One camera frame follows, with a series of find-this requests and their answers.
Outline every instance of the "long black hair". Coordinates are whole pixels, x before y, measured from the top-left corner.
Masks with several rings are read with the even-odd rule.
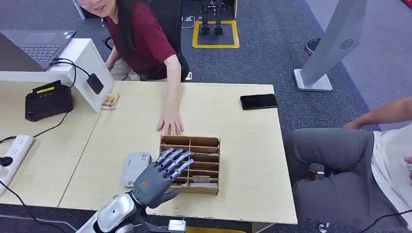
[[[132,15],[137,2],[144,0],[116,0],[119,16],[118,33],[121,41],[120,52],[126,58],[132,55],[135,45],[133,43]]]

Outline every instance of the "black chair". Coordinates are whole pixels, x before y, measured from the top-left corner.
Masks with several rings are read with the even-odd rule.
[[[182,66],[181,82],[186,80],[189,74],[189,65],[186,58],[182,55],[181,47],[181,30],[182,30],[182,0],[148,0],[148,6],[156,17],[157,21],[162,28],[163,33],[166,35],[170,45],[176,51],[177,58]],[[104,40],[104,44],[110,50],[112,47],[109,45],[108,37]],[[162,64],[159,67],[151,68],[141,74],[139,74],[141,80],[149,80],[158,72],[166,69],[166,66]]]

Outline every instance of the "yellow label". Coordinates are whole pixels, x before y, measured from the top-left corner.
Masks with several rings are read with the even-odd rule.
[[[54,87],[49,87],[49,88],[46,88],[46,89],[43,89],[43,90],[39,90],[36,93],[40,94],[40,93],[43,93],[43,92],[46,92],[46,91],[51,91],[51,90],[54,90]]]

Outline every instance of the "light wood tabletop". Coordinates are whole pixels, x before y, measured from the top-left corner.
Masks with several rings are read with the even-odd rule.
[[[159,82],[115,83],[117,109],[102,112],[59,207],[97,210],[129,190],[121,185],[126,156],[148,152],[158,157],[156,126],[166,87]],[[244,111],[240,106],[242,95],[270,93],[271,85],[182,84],[183,135],[221,139],[219,194],[181,193],[147,212],[296,224],[277,109]]]
[[[64,114],[30,122],[24,118],[25,97],[44,83],[0,82],[0,139],[18,134],[34,136],[57,125]],[[76,90],[75,108],[63,123],[34,140],[9,187],[27,205],[57,207],[99,118]],[[0,144],[0,154],[13,141]],[[0,203],[20,204],[9,191]]]

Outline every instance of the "gray carpet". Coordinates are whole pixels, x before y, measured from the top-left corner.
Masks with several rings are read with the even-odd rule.
[[[107,35],[100,20],[82,21],[70,0],[13,0],[0,8],[0,29],[77,30],[77,37],[93,38],[105,59],[109,50],[102,43]],[[340,127],[368,111],[342,64],[329,73],[334,91],[299,92],[292,70],[308,59],[304,43],[317,34],[314,18],[303,0],[241,0],[238,8],[240,49],[203,50],[191,47],[192,30],[182,31],[183,54],[193,72],[194,82],[272,84],[279,104],[280,123],[285,131],[308,127]],[[90,212],[34,208],[41,218],[64,219],[79,227]],[[26,215],[21,207],[0,205],[2,214]],[[250,224],[235,223],[250,230]],[[264,232],[318,232],[318,223],[298,226],[276,225]],[[51,233],[25,220],[0,218],[2,233]],[[336,226],[328,233],[351,233]]]

